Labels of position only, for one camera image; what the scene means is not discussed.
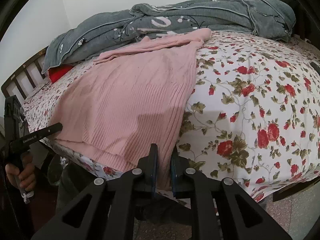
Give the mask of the person's left hand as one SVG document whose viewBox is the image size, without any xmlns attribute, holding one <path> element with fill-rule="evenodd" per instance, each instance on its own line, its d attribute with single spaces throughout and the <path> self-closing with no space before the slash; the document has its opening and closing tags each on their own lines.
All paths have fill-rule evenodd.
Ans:
<svg viewBox="0 0 320 240">
<path fill-rule="evenodd" d="M 5 171 L 11 185 L 15 188 L 22 188 L 26 191 L 33 191 L 36 185 L 35 165 L 33 164 L 33 156 L 30 152 L 22 155 L 22 163 L 24 169 L 21 171 L 15 165 L 7 164 Z"/>
</svg>

